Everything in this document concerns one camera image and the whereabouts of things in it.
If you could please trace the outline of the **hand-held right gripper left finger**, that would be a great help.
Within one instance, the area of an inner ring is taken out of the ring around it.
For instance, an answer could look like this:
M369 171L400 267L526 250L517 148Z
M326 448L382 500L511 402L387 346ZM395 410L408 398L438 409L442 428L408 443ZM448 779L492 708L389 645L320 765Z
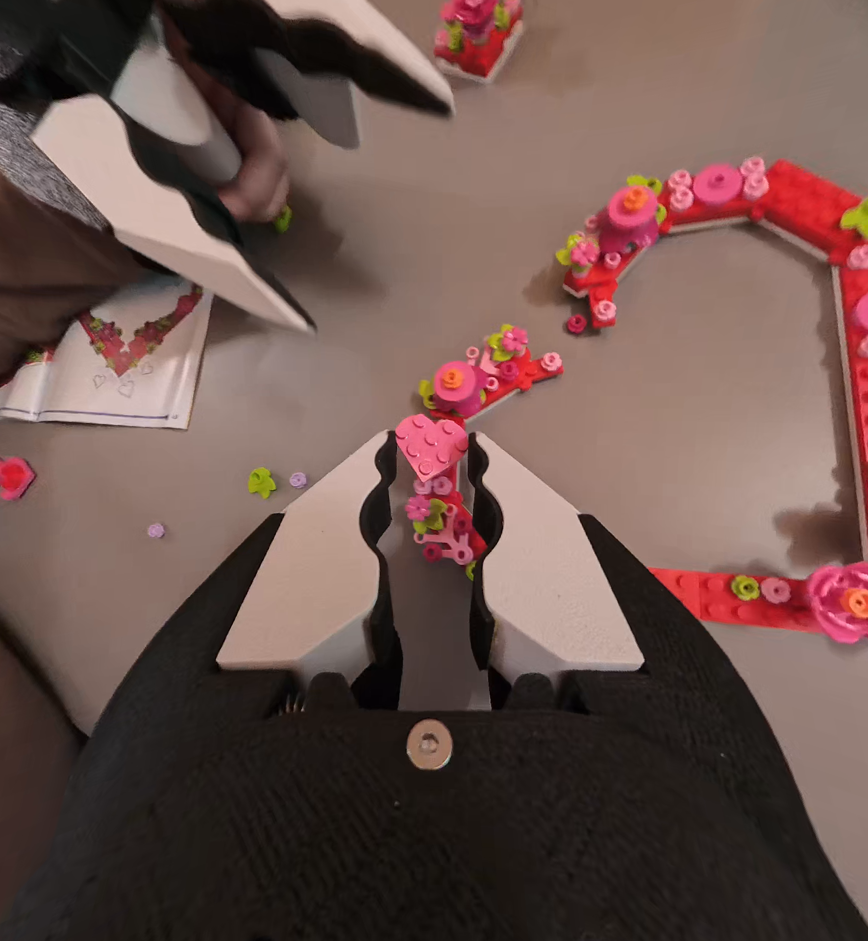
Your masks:
M286 671L300 691L340 674L361 708L397 710L404 657L379 547L396 473L395 435L382 431L285 508L219 668Z

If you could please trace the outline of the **large red lego flower frame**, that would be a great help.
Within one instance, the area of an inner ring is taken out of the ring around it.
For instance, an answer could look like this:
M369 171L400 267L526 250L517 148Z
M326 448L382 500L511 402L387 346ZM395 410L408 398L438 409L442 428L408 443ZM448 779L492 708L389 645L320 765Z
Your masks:
M620 279L660 236L753 224L829 268L837 314L860 542L864 559L827 565L804 581L778 576L652 570L697 618L732 626L868 640L868 196L788 160L751 156L666 180L628 177L607 205L569 234L556 261L563 289L587 303L589 330L616 323Z

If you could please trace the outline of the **person's left forearm grey sleeve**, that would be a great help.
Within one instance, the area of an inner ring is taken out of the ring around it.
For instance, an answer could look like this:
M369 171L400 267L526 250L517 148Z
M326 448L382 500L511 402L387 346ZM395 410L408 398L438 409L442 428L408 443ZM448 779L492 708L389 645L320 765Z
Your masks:
M98 231L109 224L32 140L55 100L79 93L49 70L48 2L0 2L0 171L29 197Z

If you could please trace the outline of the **red lego section with heart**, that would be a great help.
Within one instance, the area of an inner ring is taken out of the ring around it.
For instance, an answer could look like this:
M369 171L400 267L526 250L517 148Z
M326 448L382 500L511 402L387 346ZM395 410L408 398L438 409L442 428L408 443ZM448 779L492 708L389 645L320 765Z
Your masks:
M528 331L505 323L419 383L422 410L402 419L394 432L414 475L404 512L413 541L428 562L451 562L473 581L486 551L460 487L461 464L470 446L468 422L564 370L559 353L535 355Z

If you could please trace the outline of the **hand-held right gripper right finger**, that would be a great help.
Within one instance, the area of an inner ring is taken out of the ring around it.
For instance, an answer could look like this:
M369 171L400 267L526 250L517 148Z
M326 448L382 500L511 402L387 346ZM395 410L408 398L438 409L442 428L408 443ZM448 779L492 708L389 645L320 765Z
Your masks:
M644 655L581 512L481 432L468 451L473 527L486 542L473 583L471 650L499 711L522 676L557 695L582 673L637 673Z

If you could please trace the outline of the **small red lego flower section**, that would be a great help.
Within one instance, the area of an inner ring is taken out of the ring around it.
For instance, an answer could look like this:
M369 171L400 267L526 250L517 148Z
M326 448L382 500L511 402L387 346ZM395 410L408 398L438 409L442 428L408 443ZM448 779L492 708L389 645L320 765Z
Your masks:
M524 31L521 1L447 1L433 55L445 74L491 82Z

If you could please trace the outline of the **person's brown pants leg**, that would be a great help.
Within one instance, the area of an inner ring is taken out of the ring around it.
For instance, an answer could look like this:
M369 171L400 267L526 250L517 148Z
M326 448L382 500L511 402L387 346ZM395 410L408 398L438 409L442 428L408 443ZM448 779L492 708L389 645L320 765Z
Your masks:
M160 271L0 171L0 385L30 349L57 344L79 314Z

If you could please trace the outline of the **person's left hand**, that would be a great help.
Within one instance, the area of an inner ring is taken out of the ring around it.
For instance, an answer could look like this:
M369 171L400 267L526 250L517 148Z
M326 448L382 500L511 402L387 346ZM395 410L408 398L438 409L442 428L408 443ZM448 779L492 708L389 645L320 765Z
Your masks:
M240 222L267 223L288 202L289 162L275 122L192 61L189 44L170 21L165 22L170 53L179 62L216 114L241 156L233 181L220 187L222 204Z

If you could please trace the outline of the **lego instruction booklet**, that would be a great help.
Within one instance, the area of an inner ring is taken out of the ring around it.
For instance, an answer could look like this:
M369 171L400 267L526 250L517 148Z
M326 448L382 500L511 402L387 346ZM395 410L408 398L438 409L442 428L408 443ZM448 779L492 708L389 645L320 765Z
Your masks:
M150 276L83 312L0 386L0 420L186 429L214 297Z

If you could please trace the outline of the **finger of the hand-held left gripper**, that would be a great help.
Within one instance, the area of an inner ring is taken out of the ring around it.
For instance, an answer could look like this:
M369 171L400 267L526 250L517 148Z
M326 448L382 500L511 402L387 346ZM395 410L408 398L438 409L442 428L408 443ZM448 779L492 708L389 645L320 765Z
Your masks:
M260 276L232 241L204 229L183 194L139 167L122 117L105 100L87 95L52 104L32 141L124 246L242 311L315 332L309 314L282 285Z
M451 87L425 54L366 1L175 1L158 6L190 57L279 122L357 149L355 90L443 119Z

